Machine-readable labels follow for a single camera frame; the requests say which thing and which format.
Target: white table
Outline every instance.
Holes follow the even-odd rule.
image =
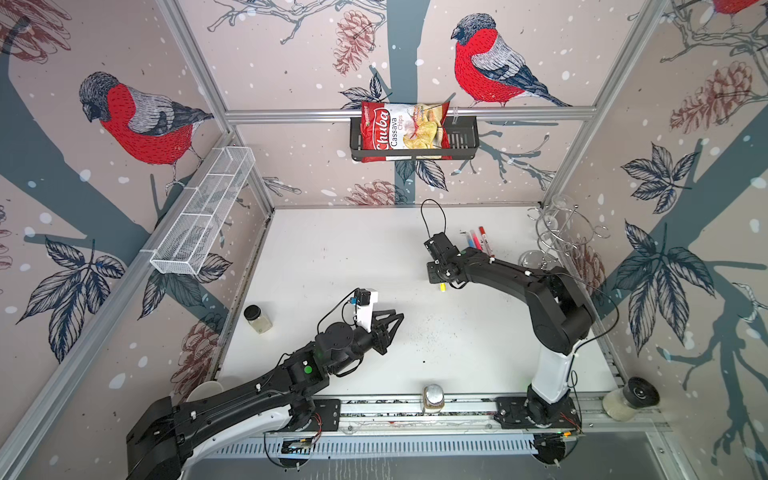
[[[424,211],[430,231],[440,231],[440,211]],[[458,232],[482,225],[497,258],[517,263],[535,247],[525,211],[446,207],[447,234],[463,248]],[[418,208],[278,210],[243,303],[261,307],[274,325],[260,335],[239,313],[219,381],[229,389],[274,368],[281,353],[314,339],[318,320],[359,286],[379,291],[378,310],[406,318],[385,356],[371,350],[356,372],[332,377],[323,395],[420,393],[433,382],[445,393],[524,392],[540,348],[528,307],[474,283],[441,292],[427,280],[427,239]],[[321,330],[340,321],[339,311]],[[597,342],[579,351],[574,369],[579,391],[616,387]]]

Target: black basket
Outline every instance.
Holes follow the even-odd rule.
[[[446,117],[443,127],[448,135],[450,148],[416,148],[413,150],[363,150],[360,122],[362,118],[350,118],[349,149],[352,159],[362,161],[365,157],[450,157],[445,160],[472,160],[480,146],[477,117]]]

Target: gray floor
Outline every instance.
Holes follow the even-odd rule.
[[[300,472],[285,472],[266,459],[211,459],[187,480],[654,480],[664,478],[643,433],[592,433],[583,437],[561,467],[545,467],[529,455],[312,459]]]

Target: pine cone illustration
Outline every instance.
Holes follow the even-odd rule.
[[[170,378],[174,392],[184,400],[194,388],[205,381],[214,360],[219,335],[206,323],[197,322],[184,337],[179,357],[179,369]]]
[[[600,285],[605,281],[605,267],[600,254],[587,245],[580,245],[576,248],[580,250],[580,253],[573,255],[572,258],[578,275],[592,288],[600,288]]]
[[[373,24],[362,12],[344,12],[344,20],[336,27],[336,49],[333,67],[346,76],[350,69],[357,70],[374,47]]]
[[[344,200],[353,205],[395,205],[397,193],[395,185],[385,180],[374,180],[371,184],[355,184],[350,197]]]
[[[722,123],[744,103],[752,88],[752,68],[742,61],[735,61],[729,67],[722,67],[707,77],[703,87],[696,89],[673,110],[670,130],[683,128],[689,134],[702,125],[708,129],[711,124]]]
[[[20,19],[22,28],[11,46],[11,55],[25,61],[45,63],[59,48],[69,50],[69,31],[62,20],[72,17],[52,0],[3,0],[0,2],[0,38],[6,39]]]

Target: white wire mesh basket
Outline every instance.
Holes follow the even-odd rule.
[[[150,263],[160,273],[197,275],[255,159],[248,147],[224,147]]]

